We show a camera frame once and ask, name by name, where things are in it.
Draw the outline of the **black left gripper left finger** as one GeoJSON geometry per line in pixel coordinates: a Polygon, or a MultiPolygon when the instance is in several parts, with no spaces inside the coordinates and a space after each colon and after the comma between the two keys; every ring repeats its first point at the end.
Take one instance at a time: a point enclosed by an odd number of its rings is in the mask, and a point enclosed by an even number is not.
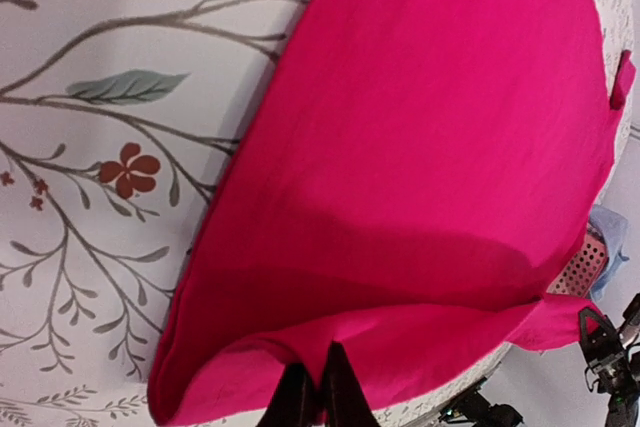
{"type": "Polygon", "coordinates": [[[285,368],[267,406],[260,427],[309,427],[316,420],[316,391],[306,368],[285,368]]]}

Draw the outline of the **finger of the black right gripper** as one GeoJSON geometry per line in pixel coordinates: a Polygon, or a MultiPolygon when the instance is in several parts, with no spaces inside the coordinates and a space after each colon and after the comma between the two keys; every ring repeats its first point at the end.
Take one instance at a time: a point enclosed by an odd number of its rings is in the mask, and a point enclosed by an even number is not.
{"type": "Polygon", "coordinates": [[[579,345],[587,363],[602,362],[623,352],[617,329],[593,308],[579,312],[579,329],[579,345]]]}

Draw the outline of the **red t-shirt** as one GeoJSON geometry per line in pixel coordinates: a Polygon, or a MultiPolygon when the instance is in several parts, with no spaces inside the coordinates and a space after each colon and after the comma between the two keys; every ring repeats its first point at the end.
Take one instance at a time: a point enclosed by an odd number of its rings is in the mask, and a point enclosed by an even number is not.
{"type": "Polygon", "coordinates": [[[193,246],[148,383],[160,426],[266,408],[341,343],[370,409],[510,343],[579,338],[547,289],[614,163],[594,0],[312,0],[193,246]]]}

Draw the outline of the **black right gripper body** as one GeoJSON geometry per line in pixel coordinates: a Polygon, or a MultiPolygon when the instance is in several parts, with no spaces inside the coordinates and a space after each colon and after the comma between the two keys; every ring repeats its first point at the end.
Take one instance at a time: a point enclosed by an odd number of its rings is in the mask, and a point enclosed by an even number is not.
{"type": "Polygon", "coordinates": [[[590,392],[625,397],[639,393],[639,294],[628,304],[615,327],[593,308],[582,310],[582,354],[590,392]]]}

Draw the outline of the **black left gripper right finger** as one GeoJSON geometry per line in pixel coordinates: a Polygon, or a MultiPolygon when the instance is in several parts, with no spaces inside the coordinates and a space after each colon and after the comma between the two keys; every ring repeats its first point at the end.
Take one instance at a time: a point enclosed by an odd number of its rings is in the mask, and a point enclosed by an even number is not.
{"type": "Polygon", "coordinates": [[[341,343],[332,342],[329,347],[322,378],[322,400],[326,426],[379,426],[341,343]]]}

